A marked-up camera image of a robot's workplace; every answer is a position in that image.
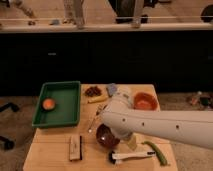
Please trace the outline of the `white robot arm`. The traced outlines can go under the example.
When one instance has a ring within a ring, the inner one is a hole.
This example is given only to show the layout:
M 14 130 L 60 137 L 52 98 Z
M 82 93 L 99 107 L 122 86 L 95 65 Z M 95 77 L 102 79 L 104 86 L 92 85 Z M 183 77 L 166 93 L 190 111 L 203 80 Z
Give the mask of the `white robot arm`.
M 121 140 L 141 133 L 213 149 L 213 111 L 146 111 L 133 109 L 132 91 L 119 86 L 101 112 L 102 122 Z

